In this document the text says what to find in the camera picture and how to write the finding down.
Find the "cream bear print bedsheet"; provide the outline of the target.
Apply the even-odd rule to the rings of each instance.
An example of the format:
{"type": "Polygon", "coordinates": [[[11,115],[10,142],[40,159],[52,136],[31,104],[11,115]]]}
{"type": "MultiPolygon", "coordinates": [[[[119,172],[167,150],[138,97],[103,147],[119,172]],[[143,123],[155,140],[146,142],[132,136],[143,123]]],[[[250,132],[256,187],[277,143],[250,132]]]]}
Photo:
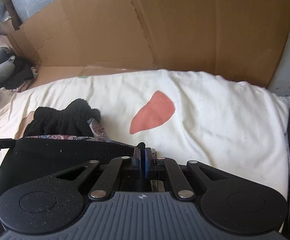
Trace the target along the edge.
{"type": "Polygon", "coordinates": [[[110,139],[143,141],[181,164],[197,159],[287,195],[290,98],[247,82],[158,70],[74,77],[0,94],[0,137],[15,135],[40,106],[63,109],[81,98],[101,111],[110,139]],[[170,98],[174,114],[161,126],[131,134],[132,119],[155,92],[170,98]]]}

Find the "black garment under pillow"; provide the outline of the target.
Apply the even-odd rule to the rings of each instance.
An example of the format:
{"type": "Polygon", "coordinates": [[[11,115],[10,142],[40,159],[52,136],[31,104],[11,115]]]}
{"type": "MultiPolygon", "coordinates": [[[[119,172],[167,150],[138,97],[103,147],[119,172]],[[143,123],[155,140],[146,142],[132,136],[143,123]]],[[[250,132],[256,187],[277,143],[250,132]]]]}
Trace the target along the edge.
{"type": "Polygon", "coordinates": [[[26,89],[28,84],[35,78],[33,73],[33,65],[23,57],[16,57],[13,62],[15,70],[11,76],[3,82],[0,82],[0,88],[4,87],[7,90],[22,90],[26,89]]]}

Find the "brown cardboard sheet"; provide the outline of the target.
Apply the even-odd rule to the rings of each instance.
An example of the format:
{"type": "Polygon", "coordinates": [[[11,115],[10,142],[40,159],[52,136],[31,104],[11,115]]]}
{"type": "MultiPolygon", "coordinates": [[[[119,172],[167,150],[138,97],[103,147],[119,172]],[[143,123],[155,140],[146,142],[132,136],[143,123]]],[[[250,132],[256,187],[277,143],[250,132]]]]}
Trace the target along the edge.
{"type": "Polygon", "coordinates": [[[4,36],[48,82],[99,66],[204,71],[270,83],[290,31],[290,0],[55,0],[4,36]]]}

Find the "black shorts with bear lining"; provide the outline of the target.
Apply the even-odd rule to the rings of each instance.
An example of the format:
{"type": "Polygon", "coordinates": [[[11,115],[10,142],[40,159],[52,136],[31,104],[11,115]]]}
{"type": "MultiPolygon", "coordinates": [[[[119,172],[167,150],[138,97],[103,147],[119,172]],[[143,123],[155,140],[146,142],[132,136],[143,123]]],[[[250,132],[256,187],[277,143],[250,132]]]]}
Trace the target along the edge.
{"type": "Polygon", "coordinates": [[[0,239],[157,239],[170,194],[145,177],[144,143],[25,137],[0,166],[0,239]],[[90,200],[93,172],[140,148],[142,191],[90,200]]]}

